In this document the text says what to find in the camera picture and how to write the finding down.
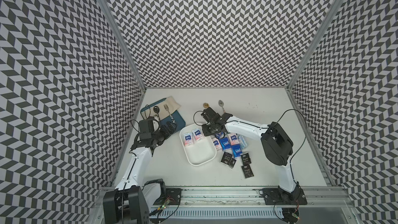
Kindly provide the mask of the cartoon dark blue tissue pack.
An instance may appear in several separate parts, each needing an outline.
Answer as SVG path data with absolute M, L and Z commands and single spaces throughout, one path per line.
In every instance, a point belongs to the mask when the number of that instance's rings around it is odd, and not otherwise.
M 223 132 L 221 132 L 221 133 L 216 133 L 215 134 L 215 138 L 217 138 L 218 140 L 219 139 L 222 139 L 222 138 L 224 138 L 225 137 L 225 134 L 223 133 Z

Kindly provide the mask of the pink white tissue pack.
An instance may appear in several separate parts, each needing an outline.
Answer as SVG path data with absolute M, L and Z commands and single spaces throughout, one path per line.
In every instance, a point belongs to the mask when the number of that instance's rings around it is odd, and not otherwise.
M 194 144 L 194 138 L 192 132 L 187 132 L 183 134 L 183 144 L 184 146 L 190 146 Z

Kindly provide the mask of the white plastic storage box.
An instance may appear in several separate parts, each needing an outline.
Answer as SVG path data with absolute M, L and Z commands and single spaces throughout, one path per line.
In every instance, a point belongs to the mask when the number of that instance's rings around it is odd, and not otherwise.
M 179 137 L 183 146 L 187 161 L 193 167 L 199 167 L 211 162 L 216 158 L 217 150 L 210 136 L 203 136 L 199 141 L 193 139 L 193 144 L 185 145 L 185 134 L 191 132 L 194 136 L 194 130 L 199 129 L 202 132 L 202 123 L 199 125 L 191 124 L 180 130 Z

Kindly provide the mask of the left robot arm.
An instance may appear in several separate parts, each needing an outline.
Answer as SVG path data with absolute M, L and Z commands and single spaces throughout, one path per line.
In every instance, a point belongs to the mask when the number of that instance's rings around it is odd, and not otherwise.
M 158 215 L 168 205 L 180 205 L 181 190 L 167 190 L 162 179 L 144 182 L 144 174 L 154 150 L 167 139 L 154 117 L 138 122 L 138 133 L 131 146 L 132 158 L 113 191 L 103 198 L 106 224 L 122 224 L 127 215 L 129 224 L 148 224 L 150 217 Z

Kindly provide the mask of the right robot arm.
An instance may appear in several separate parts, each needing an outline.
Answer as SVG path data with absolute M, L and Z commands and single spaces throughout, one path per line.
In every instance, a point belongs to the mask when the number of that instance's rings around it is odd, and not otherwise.
M 278 122 L 259 124 L 242 120 L 236 116 L 216 113 L 212 108 L 204 109 L 201 116 L 206 121 L 202 125 L 205 136 L 223 133 L 236 133 L 253 140 L 261 141 L 266 158 L 275 165 L 278 177 L 278 191 L 284 202 L 296 201 L 301 188 L 294 178 L 291 159 L 294 157 L 293 142 Z

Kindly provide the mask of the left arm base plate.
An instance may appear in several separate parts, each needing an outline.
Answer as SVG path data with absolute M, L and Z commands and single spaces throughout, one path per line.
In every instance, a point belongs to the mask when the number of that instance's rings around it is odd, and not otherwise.
M 182 196 L 181 188 L 167 188 L 166 193 L 161 195 L 153 205 L 180 205 Z

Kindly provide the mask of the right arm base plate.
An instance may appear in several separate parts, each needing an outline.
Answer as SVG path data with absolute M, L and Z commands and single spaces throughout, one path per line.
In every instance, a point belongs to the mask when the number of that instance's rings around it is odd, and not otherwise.
M 293 192 L 287 192 L 281 188 L 263 188 L 260 195 L 266 205 L 308 205 L 304 191 L 296 187 Z

